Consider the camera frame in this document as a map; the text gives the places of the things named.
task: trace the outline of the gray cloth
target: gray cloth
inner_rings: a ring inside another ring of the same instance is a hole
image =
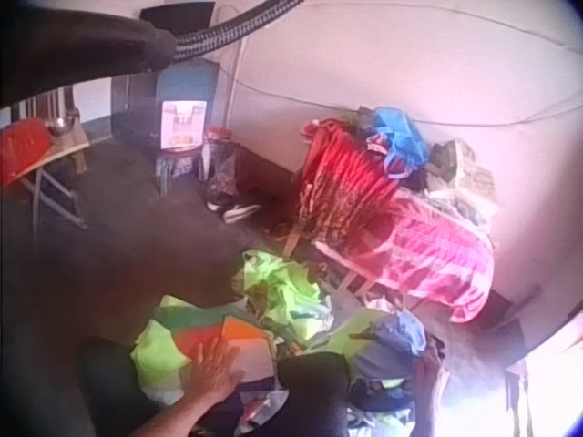
[[[370,380],[411,378],[413,358],[425,350],[425,330],[421,321],[404,310],[377,320],[366,333],[373,334],[376,339],[351,359],[359,377]]]

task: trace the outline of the metal bowl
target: metal bowl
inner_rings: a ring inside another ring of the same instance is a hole
[[[67,134],[73,128],[75,124],[75,117],[64,116],[59,118],[53,118],[52,120],[47,120],[45,126],[53,137],[60,137]]]

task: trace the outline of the white wall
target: white wall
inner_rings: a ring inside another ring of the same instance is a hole
[[[520,326],[527,348],[546,340],[567,322],[567,315],[583,300],[583,239],[543,284],[543,293],[524,308]]]
[[[220,1],[241,10],[256,3]],[[513,122],[583,104],[583,31],[564,3],[338,3],[307,0],[250,36],[239,80],[332,106],[400,107],[415,119],[464,124]],[[225,68],[233,52],[220,57]],[[306,152],[302,124],[332,113],[237,86],[230,127],[247,147],[294,170]],[[464,138],[494,172],[501,205],[494,286],[511,300],[546,283],[583,233],[582,119],[579,110],[515,127],[418,125],[430,141]]]

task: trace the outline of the poster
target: poster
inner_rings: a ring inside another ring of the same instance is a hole
[[[167,101],[162,104],[162,149],[194,148],[202,145],[207,102]]]

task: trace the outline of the red object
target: red object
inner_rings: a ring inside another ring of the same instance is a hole
[[[2,129],[0,144],[4,186],[48,152],[51,137],[41,118],[26,118]]]
[[[451,321],[473,319],[492,285],[490,240],[398,189],[383,160],[342,123],[326,120],[303,134],[312,146],[302,172],[302,234],[367,279],[444,303]]]
[[[172,339],[180,352],[194,360],[197,346],[202,343],[207,348],[212,340],[220,337],[221,332],[222,323],[195,326],[185,330],[175,330],[172,332]]]

